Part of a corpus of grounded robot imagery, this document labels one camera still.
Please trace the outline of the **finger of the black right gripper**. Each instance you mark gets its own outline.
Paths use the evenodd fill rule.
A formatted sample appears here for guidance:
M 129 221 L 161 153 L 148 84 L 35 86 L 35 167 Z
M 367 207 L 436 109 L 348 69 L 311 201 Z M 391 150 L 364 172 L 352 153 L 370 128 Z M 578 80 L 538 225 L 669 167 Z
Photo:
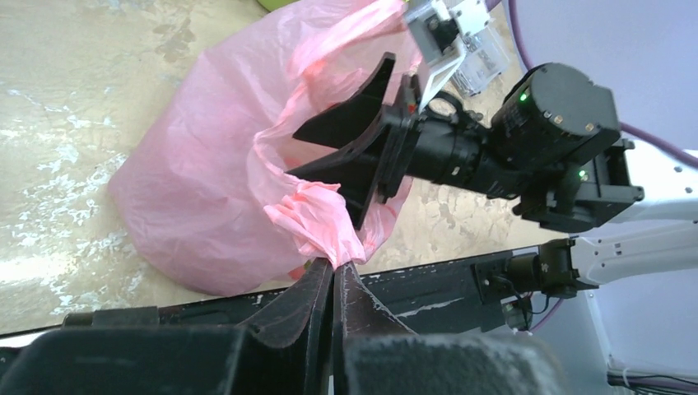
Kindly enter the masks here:
M 304 122 L 292 137 L 334 149 L 357 139 L 383 106 L 395 62 L 395 54 L 385 52 L 357 93 Z
M 338 193 L 355 230 L 364 227 L 372 203 L 384 203 L 387 137 L 379 136 L 370 144 L 355 140 L 332 154 L 298 166 L 289 173 L 299 179 L 337 184 Z

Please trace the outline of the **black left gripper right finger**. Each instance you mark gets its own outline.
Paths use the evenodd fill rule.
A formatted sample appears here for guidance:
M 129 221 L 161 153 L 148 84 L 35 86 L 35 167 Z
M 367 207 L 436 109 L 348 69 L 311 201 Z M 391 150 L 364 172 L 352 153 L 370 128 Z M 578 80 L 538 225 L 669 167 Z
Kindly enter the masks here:
M 568 394 L 549 350 L 524 334 L 419 335 L 347 264 L 333 280 L 336 394 Z

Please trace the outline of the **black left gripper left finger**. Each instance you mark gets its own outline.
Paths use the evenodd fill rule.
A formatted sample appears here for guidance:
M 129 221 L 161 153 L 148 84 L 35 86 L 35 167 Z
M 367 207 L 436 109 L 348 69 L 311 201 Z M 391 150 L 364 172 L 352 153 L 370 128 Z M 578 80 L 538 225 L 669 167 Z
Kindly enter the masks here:
M 314 261 L 299 281 L 331 280 Z M 322 394 L 328 310 L 268 305 L 235 325 L 163 325 L 157 307 L 69 314 L 23 347 L 1 350 L 4 394 Z

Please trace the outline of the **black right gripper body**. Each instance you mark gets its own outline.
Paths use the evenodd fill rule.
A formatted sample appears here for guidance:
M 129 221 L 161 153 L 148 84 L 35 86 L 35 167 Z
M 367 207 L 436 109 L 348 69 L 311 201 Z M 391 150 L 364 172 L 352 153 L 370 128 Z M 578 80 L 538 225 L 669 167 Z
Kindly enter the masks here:
M 451 94 L 450 115 L 417 111 L 421 92 L 404 77 L 381 123 L 398 134 L 385 193 L 410 176 L 514 201 L 514 214 L 542 228 L 581 233 L 644 198 L 630 181 L 612 92 L 581 71 L 546 63 L 527 72 L 488 125 Z

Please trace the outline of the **pink plastic bag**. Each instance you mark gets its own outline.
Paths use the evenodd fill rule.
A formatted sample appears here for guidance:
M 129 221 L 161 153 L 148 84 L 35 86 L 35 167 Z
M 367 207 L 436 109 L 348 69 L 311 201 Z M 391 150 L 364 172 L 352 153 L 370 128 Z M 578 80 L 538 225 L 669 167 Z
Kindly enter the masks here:
M 137 252 L 189 289 L 232 296 L 299 278 L 305 264 L 365 263 L 412 181 L 355 230 L 337 185 L 287 170 L 327 154 L 293 139 L 348 99 L 386 52 L 388 95 L 420 62 L 401 1 L 298 1 L 206 49 L 109 181 Z

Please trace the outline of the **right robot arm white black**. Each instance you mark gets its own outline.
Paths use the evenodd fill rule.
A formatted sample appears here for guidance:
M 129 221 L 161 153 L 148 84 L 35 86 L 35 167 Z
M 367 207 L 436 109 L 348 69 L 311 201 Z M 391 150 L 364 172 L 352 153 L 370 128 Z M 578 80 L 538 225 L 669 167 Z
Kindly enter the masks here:
M 534 253 L 472 265 L 482 303 L 538 291 L 569 299 L 622 278 L 697 263 L 697 173 L 621 136 L 612 93 L 579 70 L 528 71 L 489 126 L 463 109 L 437 114 L 404 77 L 383 103 L 395 58 L 387 53 L 350 99 L 306 121 L 295 139 L 332 153 L 292 170 L 336 184 L 356 229 L 372 202 L 393 198 L 407 176 L 515 200 L 514 214 L 565 234 Z

